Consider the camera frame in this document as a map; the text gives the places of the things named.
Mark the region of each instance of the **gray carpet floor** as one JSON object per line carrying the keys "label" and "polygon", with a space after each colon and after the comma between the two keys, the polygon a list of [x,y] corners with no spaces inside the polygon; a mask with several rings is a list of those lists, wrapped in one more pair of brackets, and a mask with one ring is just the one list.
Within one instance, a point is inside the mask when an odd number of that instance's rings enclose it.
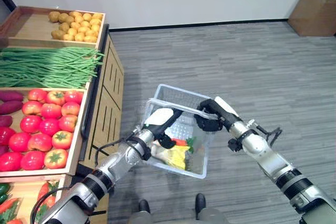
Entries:
{"label": "gray carpet floor", "polygon": [[[299,37],[287,23],[259,23],[111,33],[125,68],[122,132],[140,121],[148,98],[165,83],[224,98],[248,121],[281,126],[274,145],[289,161],[336,197],[334,37]],[[230,135],[217,133],[203,180],[138,165],[116,185],[109,223],[126,223],[138,201],[153,220],[194,218],[194,197],[233,223],[298,223],[300,216]]]}

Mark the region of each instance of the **purple sweet potato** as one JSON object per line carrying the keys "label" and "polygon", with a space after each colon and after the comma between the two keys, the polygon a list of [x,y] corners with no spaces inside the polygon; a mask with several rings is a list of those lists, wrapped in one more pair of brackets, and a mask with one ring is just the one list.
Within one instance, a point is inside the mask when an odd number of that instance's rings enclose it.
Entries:
{"label": "purple sweet potato", "polygon": [[17,91],[0,91],[0,100],[3,102],[22,101],[23,94]]}
{"label": "purple sweet potato", "polygon": [[0,127],[10,127],[13,123],[13,118],[10,115],[0,115]]}
{"label": "purple sweet potato", "polygon": [[6,152],[8,152],[8,146],[7,145],[0,146],[0,156]]}
{"label": "purple sweet potato", "polygon": [[23,103],[20,101],[9,101],[4,102],[0,105],[0,115],[11,114],[15,111],[18,111],[22,108]]}

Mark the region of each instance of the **white plastic basket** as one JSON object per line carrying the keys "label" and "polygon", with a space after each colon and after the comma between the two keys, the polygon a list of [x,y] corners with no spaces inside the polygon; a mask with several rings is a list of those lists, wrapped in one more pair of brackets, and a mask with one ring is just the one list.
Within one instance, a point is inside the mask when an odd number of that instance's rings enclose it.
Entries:
{"label": "white plastic basket", "polygon": [[160,84],[156,90],[155,96],[149,99],[142,123],[159,108],[176,108],[182,110],[182,115],[176,122],[169,127],[165,134],[170,138],[185,140],[189,137],[196,137],[193,144],[194,153],[187,152],[186,164],[187,169],[182,170],[167,164],[159,159],[151,157],[146,163],[166,169],[170,172],[184,174],[195,178],[205,178],[208,162],[209,144],[214,138],[213,133],[202,131],[194,118],[198,114],[207,119],[216,119],[215,116],[196,110],[197,106],[204,100],[209,99],[205,95],[197,94],[180,88],[175,88],[165,84]]}

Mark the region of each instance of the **yellow package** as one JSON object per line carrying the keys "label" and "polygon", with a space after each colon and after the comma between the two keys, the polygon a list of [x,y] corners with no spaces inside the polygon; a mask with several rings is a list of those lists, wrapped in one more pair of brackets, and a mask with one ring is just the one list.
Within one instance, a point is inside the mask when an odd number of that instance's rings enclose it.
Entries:
{"label": "yellow package", "polygon": [[185,170],[185,152],[188,151],[190,146],[177,146],[171,149],[165,149],[157,144],[152,146],[152,155],[161,159],[166,164]]}

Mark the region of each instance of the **black shoe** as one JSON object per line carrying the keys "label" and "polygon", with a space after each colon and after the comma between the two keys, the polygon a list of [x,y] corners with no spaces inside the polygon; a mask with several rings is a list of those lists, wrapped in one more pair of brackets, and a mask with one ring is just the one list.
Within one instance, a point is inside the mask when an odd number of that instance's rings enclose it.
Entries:
{"label": "black shoe", "polygon": [[198,220],[198,214],[203,208],[206,208],[205,196],[203,194],[197,194],[195,199],[196,220]]}
{"label": "black shoe", "polygon": [[145,200],[145,199],[142,199],[139,202],[139,212],[141,212],[141,211],[146,211],[146,212],[151,213],[151,209],[149,208],[149,204],[148,204],[147,200]]}

